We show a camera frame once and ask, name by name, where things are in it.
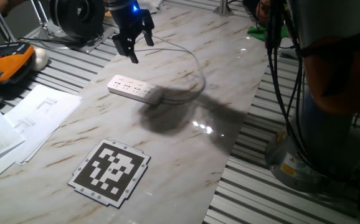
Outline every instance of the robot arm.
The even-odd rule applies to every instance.
[[[111,12],[120,33],[112,37],[120,55],[127,56],[138,63],[135,54],[136,38],[141,33],[148,46],[153,46],[152,30],[154,22],[146,9],[140,9],[137,0],[104,0],[104,6]]]

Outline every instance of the orange object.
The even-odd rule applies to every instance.
[[[339,38],[323,39],[314,43],[312,47],[339,40]],[[347,78],[345,88],[341,92],[329,96],[323,96],[323,93],[329,86],[335,72],[345,65],[330,63],[328,59],[336,60],[342,55],[328,53],[326,54],[327,60],[319,55],[312,55],[303,59],[312,97],[318,108],[324,112],[338,115],[360,113],[360,50],[354,50],[351,54],[353,55],[351,68],[342,74],[343,78]]]
[[[12,77],[32,56],[34,53],[33,46],[29,46],[24,54],[15,54],[0,58],[0,83]]]

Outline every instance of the gray cable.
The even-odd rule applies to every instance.
[[[205,87],[206,87],[206,77],[205,77],[204,72],[202,71],[202,67],[201,67],[201,64],[199,63],[199,60],[198,60],[197,56],[196,56],[194,53],[192,53],[190,50],[186,49],[185,47],[182,47],[182,46],[180,46],[180,45],[178,45],[178,44],[174,44],[174,43],[172,43],[172,42],[170,42],[170,41],[167,41],[167,40],[165,40],[165,39],[163,39],[163,38],[160,38],[160,37],[156,37],[156,36],[153,36],[153,37],[154,37],[154,38],[157,38],[157,39],[159,39],[159,40],[162,40],[163,42],[166,42],[166,43],[168,43],[168,44],[171,44],[171,45],[173,45],[173,46],[179,47],[179,48],[182,49],[182,50],[176,50],[176,49],[145,49],[145,50],[175,50],[175,51],[183,51],[183,52],[190,53],[190,54],[194,57],[194,59],[195,59],[195,61],[196,61],[196,63],[197,63],[199,72],[201,73],[201,79],[202,79],[202,87],[201,87],[201,88],[196,92],[196,94],[193,95],[192,97],[190,97],[190,98],[188,98],[188,99],[177,100],[177,99],[169,99],[169,98],[166,98],[166,97],[163,96],[163,97],[162,97],[163,100],[173,101],[173,102],[176,102],[176,103],[178,103],[178,104],[188,103],[188,102],[190,102],[190,101],[192,101],[192,100],[195,100],[195,99],[205,90]]]

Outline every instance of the green cloth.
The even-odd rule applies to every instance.
[[[265,41],[265,33],[266,33],[266,28],[264,27],[259,27],[258,29],[256,27],[250,27],[248,30],[249,35],[262,41]],[[281,39],[284,37],[288,37],[287,28],[285,26],[281,28]]]
[[[266,28],[264,27],[250,27],[248,30],[248,34],[251,35],[252,37],[255,37],[258,40],[262,40],[265,41],[265,33],[266,33]],[[288,37],[288,32],[287,32],[287,28],[285,26],[283,26],[281,28],[281,39],[284,37]]]

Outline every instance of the power strip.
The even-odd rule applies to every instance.
[[[162,97],[163,88],[132,78],[115,75],[107,85],[108,91],[143,103],[156,105]]]

